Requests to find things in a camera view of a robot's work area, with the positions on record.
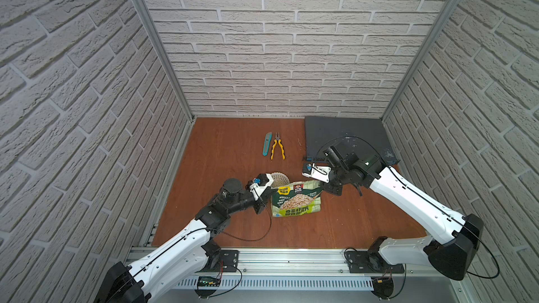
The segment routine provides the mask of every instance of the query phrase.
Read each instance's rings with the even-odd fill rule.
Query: blue component
[[[264,138],[264,150],[262,151],[263,156],[268,155],[268,151],[270,150],[269,148],[270,148],[270,143],[271,143],[271,137],[272,137],[271,132],[266,133],[266,137]]]

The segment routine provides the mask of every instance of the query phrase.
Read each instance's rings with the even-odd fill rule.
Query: white brick wallpaper
[[[444,0],[146,0],[194,114],[377,118]]]
[[[185,123],[130,0],[0,0],[0,302],[93,301]]]
[[[462,0],[387,121],[411,179],[485,222],[483,302],[539,295],[539,0]],[[495,273],[484,247],[471,271]]]

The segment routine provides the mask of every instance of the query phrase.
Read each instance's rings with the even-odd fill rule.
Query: black cable
[[[487,247],[487,245],[485,245],[485,243],[479,238],[479,236],[477,236],[474,232],[472,232],[468,227],[464,226],[463,224],[461,224],[460,222],[458,222],[457,220],[455,220],[451,215],[449,215],[448,213],[446,213],[444,210],[442,210],[440,207],[434,205],[431,201],[429,201],[428,199],[426,199],[425,197],[423,197],[421,194],[417,193],[416,191],[414,191],[413,189],[411,189],[410,187],[408,187],[408,185],[406,185],[405,183],[402,182],[402,180],[397,177],[395,175],[395,173],[393,172],[393,170],[391,168],[389,168],[389,171],[391,172],[391,174],[403,185],[405,186],[407,189],[409,189],[410,191],[414,192],[417,196],[419,196],[421,199],[427,201],[430,205],[432,205],[433,207],[435,207],[436,209],[438,209],[442,214],[446,215],[448,218],[450,218],[452,221],[456,222],[457,224],[461,225],[463,228],[466,228],[466,230],[468,232],[470,232],[482,245],[483,247],[485,247],[485,249],[487,250],[487,252],[490,254],[490,256],[492,256],[492,259],[494,260],[494,264],[496,265],[496,274],[494,276],[482,276],[482,275],[478,275],[476,273],[472,273],[472,272],[469,272],[469,271],[466,271],[468,274],[470,275],[474,275],[474,276],[477,276],[477,277],[480,277],[480,278],[484,278],[484,279],[495,279],[496,277],[498,277],[500,275],[500,265],[498,264],[498,261],[496,260],[496,258],[494,257],[494,254],[490,251],[490,249]]]
[[[256,241],[260,241],[261,239],[265,238],[265,237],[269,234],[269,232],[270,232],[270,230],[271,230],[271,226],[272,226],[272,214],[270,213],[270,210],[268,209],[268,207],[266,206],[265,203],[262,203],[262,205],[264,205],[264,207],[266,208],[266,211],[267,211],[268,214],[269,214],[269,217],[270,217],[270,218],[269,218],[269,219],[270,219],[270,220],[269,220],[269,221],[270,221],[269,223],[270,223],[270,224],[269,224],[269,227],[268,227],[268,230],[267,230],[266,234],[264,234],[264,236],[262,236],[261,238],[254,239],[254,240],[249,240],[249,239],[243,239],[243,238],[234,236],[234,235],[232,235],[232,234],[229,234],[229,233],[227,233],[227,232],[223,232],[222,230],[218,230],[218,229],[215,229],[215,228],[208,228],[208,227],[197,228],[197,229],[192,230],[191,232],[187,233],[183,238],[178,239],[178,241],[174,242],[174,243],[173,243],[172,245],[170,245],[167,249],[165,249],[164,251],[162,251],[162,252],[161,252],[159,255],[157,255],[154,259],[152,259],[152,260],[151,260],[145,267],[141,268],[137,273],[135,273],[135,274],[133,275],[133,277],[131,277],[131,280],[134,280],[135,277],[136,277],[138,274],[140,274],[140,272],[142,272],[147,266],[151,265],[151,264],[152,264],[152,263],[153,263],[159,256],[163,255],[163,254],[166,253],[169,249],[171,249],[172,247],[174,247],[178,242],[180,242],[181,240],[185,240],[185,239],[188,237],[188,235],[190,235],[191,233],[194,233],[194,232],[196,232],[196,231],[199,231],[199,230],[207,229],[207,230],[212,230],[212,231],[220,232],[220,233],[223,233],[223,234],[225,234],[225,235],[228,235],[228,236],[230,236],[230,237],[232,237],[232,238],[235,238],[235,239],[238,239],[238,240],[241,240],[241,241],[247,241],[247,242],[256,242]],[[112,300],[112,297],[114,297],[114,295],[116,295],[117,293],[119,293],[120,290],[122,290],[123,287],[125,287],[129,282],[130,282],[130,281],[125,282],[124,285],[121,286],[118,290],[116,290],[116,292],[114,292],[114,294],[112,294],[112,296],[111,296],[105,303],[109,303],[109,302]]]
[[[323,171],[323,170],[320,170],[318,167],[316,167],[315,165],[313,165],[313,169],[318,171],[320,174],[322,175],[328,175],[328,173],[326,171]]]
[[[344,259],[347,260],[347,262],[349,262],[349,261],[348,261],[348,258],[346,257],[346,251],[349,250],[349,249],[352,249],[352,250],[354,250],[354,252],[359,253],[359,252],[357,251],[357,249],[355,249],[354,247],[348,247],[348,248],[346,248],[346,249],[344,250],[343,254],[344,254]],[[360,266],[359,263],[355,263],[355,262],[349,262],[349,263],[350,263],[350,264],[354,264],[354,265],[356,265],[356,266]]]
[[[413,189],[409,188],[408,185],[406,185],[405,183],[402,182],[402,180],[400,178],[398,178],[395,173],[393,172],[393,170],[391,169],[390,165],[382,158],[382,155],[374,148],[374,146],[372,146],[369,142],[367,142],[366,140],[364,140],[363,138],[361,137],[358,137],[358,136],[340,136],[340,137],[336,137],[336,138],[333,138],[329,141],[327,141],[324,145],[322,145],[320,147],[320,149],[318,149],[318,151],[316,152],[316,156],[318,156],[318,153],[320,152],[320,150],[322,148],[324,148],[325,145],[327,145],[327,143],[330,143],[336,139],[340,139],[340,138],[347,138],[347,137],[350,137],[350,138],[357,138],[357,139],[360,139],[362,140],[363,142],[365,142],[368,146],[370,146],[374,152],[376,152],[376,154],[380,157],[380,160],[382,161],[382,163],[384,165],[386,165],[389,169],[389,171],[391,172],[391,174],[395,177],[395,179],[397,179],[403,186],[405,186],[407,189],[409,189],[410,191],[414,192],[417,196],[419,196],[420,198],[422,198],[423,200],[427,201],[430,205],[434,206],[436,209],[438,209],[442,214],[446,215],[448,218],[450,218],[451,220],[455,221],[457,224],[461,225],[463,228],[465,228],[468,232],[470,232],[482,245],[483,247],[485,247],[485,249],[487,250],[487,252],[490,254],[490,256],[492,256],[492,259],[494,260],[494,264],[496,265],[496,274],[494,276],[482,276],[482,275],[478,275],[476,273],[472,273],[472,272],[469,272],[469,271],[466,271],[468,274],[470,275],[474,275],[474,276],[477,276],[479,278],[484,278],[484,279],[495,279],[496,277],[498,277],[500,275],[500,265],[498,264],[498,261],[496,260],[496,258],[494,257],[494,254],[490,251],[490,249],[487,247],[487,245],[485,245],[485,243],[474,233],[472,232],[470,229],[468,229],[468,227],[464,226],[463,224],[461,224],[460,222],[458,222],[457,220],[455,220],[451,215],[449,215],[448,213],[446,213],[445,211],[443,211],[440,207],[434,205],[432,202],[430,202],[429,200],[427,200],[425,197],[421,196],[421,194],[417,193],[416,191],[414,191]]]
[[[221,260],[221,262],[218,263],[217,266],[213,267],[212,269],[208,269],[208,270],[214,270],[215,268],[219,267],[219,273],[217,273],[217,276],[215,276],[215,282],[216,282],[216,285],[220,286],[221,285],[221,280],[223,279],[223,260]]]
[[[239,274],[240,274],[240,276],[241,276],[241,277],[239,278],[239,282],[236,283],[236,285],[235,285],[232,289],[229,289],[229,290],[227,290],[227,291],[225,291],[225,292],[222,292],[222,293],[217,294],[217,295],[206,296],[206,297],[200,296],[201,298],[212,298],[212,297],[221,296],[221,295],[224,295],[224,294],[226,294],[226,293],[228,293],[228,292],[231,292],[232,290],[236,289],[236,287],[239,286],[239,284],[241,283],[241,280],[243,280],[243,273],[241,272],[241,270],[239,270],[239,269],[238,269],[237,267],[235,267],[234,265],[230,265],[230,266],[231,266],[231,267],[234,267],[237,271],[239,271]]]
[[[395,298],[395,297],[399,296],[401,291],[404,289],[404,284],[405,283],[406,283],[406,264],[404,264],[404,279],[403,279],[403,285],[401,286],[401,290],[399,290],[399,292],[396,293],[395,295],[393,295],[391,297],[388,297],[387,299],[392,299],[392,298]]]
[[[387,274],[387,269],[389,269],[389,276],[388,277],[385,276]],[[373,281],[374,280],[379,280],[379,281],[383,282],[383,281],[389,281],[389,280],[392,280],[392,279],[393,279],[393,270],[391,269],[391,267],[389,267],[389,268],[385,269],[384,274],[382,276],[373,279]]]
[[[370,145],[369,142],[367,142],[366,140],[364,140],[363,138],[358,137],[358,136],[339,136],[339,137],[335,137],[335,138],[333,138],[333,139],[330,139],[330,140],[328,140],[327,142],[325,142],[324,145],[322,145],[322,146],[320,147],[320,149],[318,149],[318,151],[316,152],[315,157],[318,156],[318,154],[320,153],[320,150],[323,149],[324,146],[326,146],[328,143],[331,143],[332,141],[334,141],[334,140],[336,140],[336,139],[348,138],[348,137],[350,137],[350,138],[355,138],[355,139],[359,139],[359,140],[362,140],[363,142],[365,142],[365,144],[367,144],[368,146],[370,146],[370,147],[374,150],[374,152],[376,152],[376,154],[380,156],[380,159],[382,160],[382,162],[385,163],[384,159],[382,158],[382,155],[381,155],[381,154],[374,148],[374,146]]]

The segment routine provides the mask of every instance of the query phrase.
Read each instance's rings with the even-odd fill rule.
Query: yellow pliers
[[[271,160],[273,160],[273,150],[275,150],[275,145],[277,145],[277,142],[279,142],[279,146],[281,147],[282,158],[285,158],[285,149],[282,148],[281,136],[279,136],[279,133],[276,133],[275,139],[273,140],[273,146],[271,148]]]

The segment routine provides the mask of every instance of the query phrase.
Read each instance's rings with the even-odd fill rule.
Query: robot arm
[[[260,174],[245,189],[227,179],[218,194],[173,238],[128,267],[109,269],[94,303],[152,302],[182,279],[217,265],[220,247],[213,238],[230,223],[230,215],[253,207],[260,214],[272,194],[273,178]]]
[[[376,156],[360,160],[355,153],[341,156],[330,146],[324,151],[327,167],[307,163],[303,175],[323,181],[324,190],[341,195],[342,186],[372,189],[414,218],[429,235],[419,239],[378,238],[369,248],[369,257],[391,265],[412,263],[431,265],[443,275],[462,280],[479,247],[483,222],[474,214],[464,217],[439,203]]]
[[[341,195],[345,184],[371,188],[419,222],[430,235],[419,239],[378,238],[369,248],[369,265],[377,272],[383,261],[395,265],[431,265],[443,275],[462,280],[479,245],[483,222],[474,214],[463,217],[431,198],[374,156],[344,157],[330,146],[324,151],[329,166],[307,163],[303,175],[324,182],[326,192]],[[230,215],[253,207],[260,214],[272,194],[273,178],[260,174],[243,189],[228,179],[218,194],[176,236],[152,253],[125,267],[112,266],[94,303],[156,301],[182,279],[215,268],[220,247],[213,241],[230,223]]]

